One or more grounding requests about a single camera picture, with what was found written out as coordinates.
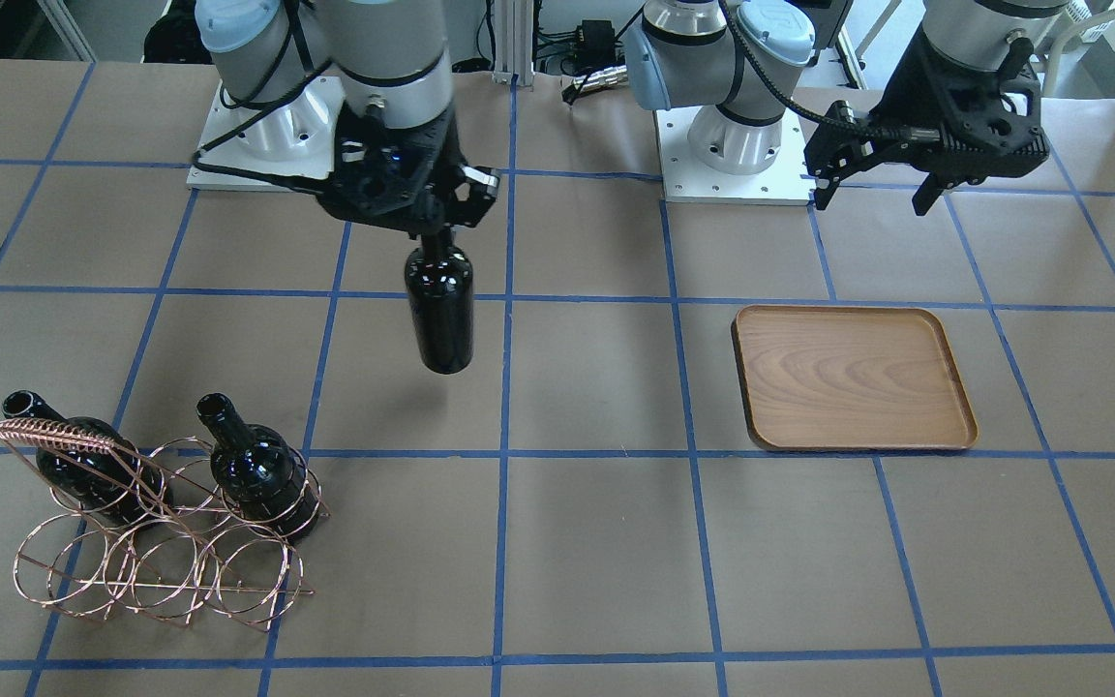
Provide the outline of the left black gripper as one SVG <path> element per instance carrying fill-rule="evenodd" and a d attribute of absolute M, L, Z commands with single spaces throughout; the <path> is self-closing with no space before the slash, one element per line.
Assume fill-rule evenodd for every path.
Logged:
<path fill-rule="evenodd" d="M 820 125 L 804 161 L 815 184 L 815 209 L 828 209 L 841 182 L 883 163 L 928 173 L 912 197 L 925 216 L 956 184 L 988 177 L 1019 178 L 1047 162 L 1050 147 L 1040 120 L 1040 84 L 1028 66 L 1028 37 L 1007 43 L 985 70 L 947 58 L 923 30 L 898 62 L 880 101 L 867 113 L 885 137 Z"/>

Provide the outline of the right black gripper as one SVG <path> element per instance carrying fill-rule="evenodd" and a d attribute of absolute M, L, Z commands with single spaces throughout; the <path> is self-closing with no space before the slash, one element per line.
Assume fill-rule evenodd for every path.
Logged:
<path fill-rule="evenodd" d="M 381 115 L 358 115 L 343 105 L 334 124 L 334 167 L 316 201 L 338 220 L 410 238 L 478 228 L 497 202 L 501 172 L 466 164 L 453 105 L 406 129 L 386 128 Z"/>

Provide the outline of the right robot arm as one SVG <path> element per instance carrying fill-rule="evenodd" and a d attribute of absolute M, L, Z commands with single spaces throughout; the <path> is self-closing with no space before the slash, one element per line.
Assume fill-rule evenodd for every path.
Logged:
<path fill-rule="evenodd" d="M 496 203 L 498 171 L 471 167 L 460 151 L 438 1 L 198 1 L 195 20 L 226 107 L 244 116 L 198 146 L 198 171 L 314 196 L 329 216 L 411 238 L 476 228 Z M 338 112 L 319 107 L 290 136 L 328 145 L 318 176 L 213 162 L 328 70 L 345 91 Z"/>

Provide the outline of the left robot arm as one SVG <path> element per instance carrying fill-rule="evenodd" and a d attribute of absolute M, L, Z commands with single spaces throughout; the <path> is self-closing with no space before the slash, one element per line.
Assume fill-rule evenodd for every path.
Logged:
<path fill-rule="evenodd" d="M 636 101 L 655 114 L 665 199 L 828 207 L 883 164 L 923 172 L 912 199 L 1047 162 L 1036 40 L 1061 1 L 928 1 L 885 91 L 866 113 L 796 101 L 802 72 L 845 1 L 647 1 L 623 37 Z"/>

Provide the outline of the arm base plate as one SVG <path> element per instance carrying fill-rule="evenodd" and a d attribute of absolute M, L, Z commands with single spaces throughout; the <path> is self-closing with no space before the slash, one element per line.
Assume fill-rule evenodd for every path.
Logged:
<path fill-rule="evenodd" d="M 655 112 L 656 144 L 665 201 L 704 204 L 805 206 L 813 180 L 806 175 L 799 118 L 753 127 L 716 106 Z"/>
<path fill-rule="evenodd" d="M 333 167 L 334 125 L 345 105 L 345 88 L 334 76 L 322 76 L 307 85 L 290 105 L 253 125 L 242 136 L 203 156 L 202 162 L 273 175 L 326 178 Z M 197 146 L 248 122 L 256 112 L 223 105 L 223 86 L 214 93 L 211 110 L 200 133 Z M 196 190 L 282 193 L 285 188 L 255 180 L 190 167 L 187 185 Z"/>

